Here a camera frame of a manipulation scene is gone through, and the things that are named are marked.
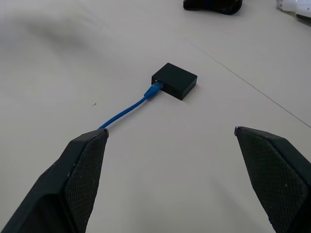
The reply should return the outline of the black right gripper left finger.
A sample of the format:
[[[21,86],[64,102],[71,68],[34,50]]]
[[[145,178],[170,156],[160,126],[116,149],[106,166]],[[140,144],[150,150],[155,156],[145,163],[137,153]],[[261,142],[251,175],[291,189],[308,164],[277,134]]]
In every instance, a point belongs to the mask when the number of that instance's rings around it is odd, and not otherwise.
[[[107,129],[71,140],[34,183],[1,233],[86,233],[100,182]]]

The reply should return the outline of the small black box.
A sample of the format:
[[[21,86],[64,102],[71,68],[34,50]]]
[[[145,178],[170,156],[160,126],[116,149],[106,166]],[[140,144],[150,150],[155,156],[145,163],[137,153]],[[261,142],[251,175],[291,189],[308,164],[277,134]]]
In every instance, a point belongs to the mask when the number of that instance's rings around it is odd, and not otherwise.
[[[151,84],[161,83],[161,90],[179,100],[195,87],[197,75],[171,63],[165,64],[151,78]]]

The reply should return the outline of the black rounded object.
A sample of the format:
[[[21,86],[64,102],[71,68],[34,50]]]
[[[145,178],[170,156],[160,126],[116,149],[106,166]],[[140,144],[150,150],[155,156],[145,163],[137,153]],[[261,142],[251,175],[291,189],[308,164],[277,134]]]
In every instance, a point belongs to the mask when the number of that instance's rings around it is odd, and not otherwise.
[[[183,8],[188,11],[213,11],[223,15],[234,15],[242,7],[243,0],[183,0]]]

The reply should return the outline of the white rounded object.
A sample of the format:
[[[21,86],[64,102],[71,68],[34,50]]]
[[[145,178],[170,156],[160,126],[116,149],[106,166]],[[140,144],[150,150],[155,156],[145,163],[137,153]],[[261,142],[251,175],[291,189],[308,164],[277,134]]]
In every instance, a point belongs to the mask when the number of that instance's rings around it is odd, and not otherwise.
[[[276,0],[277,9],[294,13],[297,18],[311,20],[311,0]]]

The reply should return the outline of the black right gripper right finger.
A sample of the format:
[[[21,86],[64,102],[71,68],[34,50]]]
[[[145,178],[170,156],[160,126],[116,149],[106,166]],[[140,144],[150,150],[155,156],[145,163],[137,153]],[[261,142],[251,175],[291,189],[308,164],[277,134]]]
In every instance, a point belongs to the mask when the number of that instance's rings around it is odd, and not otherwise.
[[[285,138],[238,126],[251,185],[276,233],[311,233],[311,163]]]

